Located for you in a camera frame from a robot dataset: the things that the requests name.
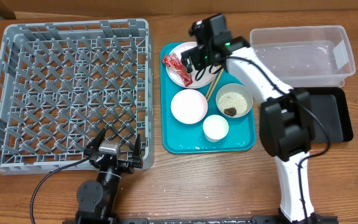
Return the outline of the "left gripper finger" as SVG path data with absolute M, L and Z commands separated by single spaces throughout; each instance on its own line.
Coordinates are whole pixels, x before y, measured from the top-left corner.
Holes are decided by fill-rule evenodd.
M 85 156 L 91 156 L 92 153 L 94 153 L 99 149 L 101 143 L 105 139 L 105 134 L 106 134 L 106 128 L 103 128 L 101 132 L 92 141 L 88 143 L 88 145 L 85 147 L 84 150 Z
M 132 159 L 132 166 L 134 168 L 138 168 L 138 169 L 143 168 L 143 158 L 142 158 L 140 134 L 138 134 L 136 136 L 134 148 L 132 150 L 131 159 Z

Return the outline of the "red snack wrapper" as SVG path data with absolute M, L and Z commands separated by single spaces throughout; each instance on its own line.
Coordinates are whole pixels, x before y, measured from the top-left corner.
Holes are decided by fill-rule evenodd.
M 187 88 L 193 83 L 191 75 L 186 71 L 176 53 L 170 53 L 161 59 L 166 66 L 169 78 L 177 85 Z

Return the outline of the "grey bowl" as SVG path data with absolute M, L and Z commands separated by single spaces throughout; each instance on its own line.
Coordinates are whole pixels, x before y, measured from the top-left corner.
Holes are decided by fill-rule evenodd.
M 230 92 L 236 92 L 236 93 L 239 93 L 241 94 L 245 99 L 246 99 L 246 102 L 247 102 L 247 113 L 250 112 L 250 110 L 252 109 L 252 105 L 253 105 L 253 98 L 252 98 L 252 95 L 250 94 L 250 92 L 248 91 L 248 89 L 246 87 L 244 87 L 243 85 L 240 85 L 240 84 L 237 84 L 237 83 L 230 83 L 230 84 L 226 84 L 224 86 L 222 86 L 218 92 L 216 93 L 216 106 L 217 106 L 217 103 L 218 103 L 218 100 L 220 99 L 220 97 L 223 96 L 223 94 L 225 93 L 230 93 Z M 219 108 L 218 110 L 226 117 L 228 118 L 240 118 L 240 117 L 243 117 L 243 116 L 240 116 L 240 117 L 230 117 L 230 116 L 227 116 L 225 115 Z

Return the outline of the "small pink bowl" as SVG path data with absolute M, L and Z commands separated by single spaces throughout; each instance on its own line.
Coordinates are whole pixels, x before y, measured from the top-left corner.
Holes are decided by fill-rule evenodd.
M 208 112 L 205 96 L 194 89 L 179 91 L 173 97 L 170 107 L 173 117 L 183 124 L 195 124 Z

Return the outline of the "pile of white rice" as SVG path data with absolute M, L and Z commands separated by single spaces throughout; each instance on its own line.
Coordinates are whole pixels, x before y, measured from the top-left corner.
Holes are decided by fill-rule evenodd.
M 234 107 L 237 110 L 235 117 L 243 116 L 247 112 L 246 99 L 241 94 L 236 92 L 223 94 L 223 96 L 218 100 L 217 106 L 223 113 L 226 108 Z

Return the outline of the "dark brown food piece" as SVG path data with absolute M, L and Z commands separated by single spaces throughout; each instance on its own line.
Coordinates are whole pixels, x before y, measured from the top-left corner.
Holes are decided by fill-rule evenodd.
M 227 115 L 227 116 L 235 117 L 236 114 L 237 114 L 237 110 L 234 107 L 226 108 L 224 110 L 224 114 Z

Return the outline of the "white cup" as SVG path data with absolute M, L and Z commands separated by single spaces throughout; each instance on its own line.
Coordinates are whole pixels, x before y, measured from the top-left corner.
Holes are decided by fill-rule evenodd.
M 224 117 L 214 114 L 203 121 L 203 132 L 209 142 L 218 142 L 228 134 L 229 124 Z

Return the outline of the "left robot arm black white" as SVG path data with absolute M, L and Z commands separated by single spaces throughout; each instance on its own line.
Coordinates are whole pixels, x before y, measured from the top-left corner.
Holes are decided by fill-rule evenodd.
M 89 163 L 97 168 L 97 178 L 82 183 L 77 190 L 78 210 L 75 223 L 118 223 L 112 212 L 118 192 L 121 174 L 133 174 L 143 167 L 140 135 L 128 159 L 120 158 L 120 146 L 105 140 L 106 129 L 85 147 Z

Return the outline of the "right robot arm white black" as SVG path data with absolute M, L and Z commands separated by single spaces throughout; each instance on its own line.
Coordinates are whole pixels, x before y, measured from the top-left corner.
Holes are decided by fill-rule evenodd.
M 260 104 L 259 136 L 275 159 L 281 190 L 275 223 L 337 223 L 337 217 L 316 214 L 310 199 L 308 160 L 314 125 L 321 121 L 311 112 L 310 94 L 276 77 L 242 36 L 233 37 L 223 14 L 192 23 L 190 36 L 197 45 L 181 55 L 188 72 L 220 66 L 238 79 Z

